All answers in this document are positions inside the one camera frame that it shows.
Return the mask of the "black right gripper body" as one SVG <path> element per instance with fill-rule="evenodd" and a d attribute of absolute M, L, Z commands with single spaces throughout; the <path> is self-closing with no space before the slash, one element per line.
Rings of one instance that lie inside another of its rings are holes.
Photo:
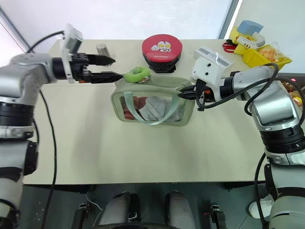
<path fill-rule="evenodd" d="M 207 83 L 204 81 L 196 81 L 196 96 L 200 98 L 204 95 L 206 102 L 215 102 L 214 93 L 212 89 L 207 86 Z"/>

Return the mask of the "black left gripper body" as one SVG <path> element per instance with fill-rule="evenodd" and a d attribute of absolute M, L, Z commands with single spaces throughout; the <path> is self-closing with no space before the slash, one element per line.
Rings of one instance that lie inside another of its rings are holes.
<path fill-rule="evenodd" d="M 86 53 L 76 53 L 72 55 L 70 62 L 72 77 L 80 83 L 91 83 L 91 71 L 88 65 L 91 64 L 92 55 Z"/>

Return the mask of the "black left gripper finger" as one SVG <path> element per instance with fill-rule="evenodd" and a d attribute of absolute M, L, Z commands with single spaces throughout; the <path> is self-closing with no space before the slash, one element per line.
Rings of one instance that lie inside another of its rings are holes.
<path fill-rule="evenodd" d="M 109 66 L 115 63 L 115 60 L 105 55 L 88 54 L 89 65 Z"/>
<path fill-rule="evenodd" d="M 123 75 L 115 72 L 100 72 L 91 74 L 91 83 L 114 83 L 123 78 Z"/>

